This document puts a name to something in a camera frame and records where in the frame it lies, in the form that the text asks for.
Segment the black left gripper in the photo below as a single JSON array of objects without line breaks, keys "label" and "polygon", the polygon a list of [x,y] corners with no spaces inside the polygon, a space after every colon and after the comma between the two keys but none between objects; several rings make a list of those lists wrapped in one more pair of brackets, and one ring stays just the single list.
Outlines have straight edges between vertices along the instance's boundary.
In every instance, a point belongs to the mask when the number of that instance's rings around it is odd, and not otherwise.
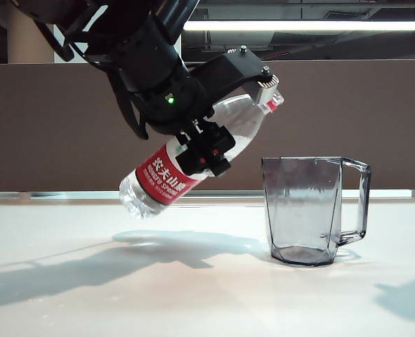
[{"label": "black left gripper", "polygon": [[[184,66],[139,70],[136,135],[147,136],[146,124],[164,135],[179,133],[176,139],[187,148],[176,156],[176,161],[187,176],[207,169],[219,176],[229,169],[225,153],[236,145],[235,139],[226,127],[203,119],[213,115],[214,90],[208,87],[213,81],[211,71],[205,66],[191,70]],[[201,121],[190,126],[194,120]]]}]

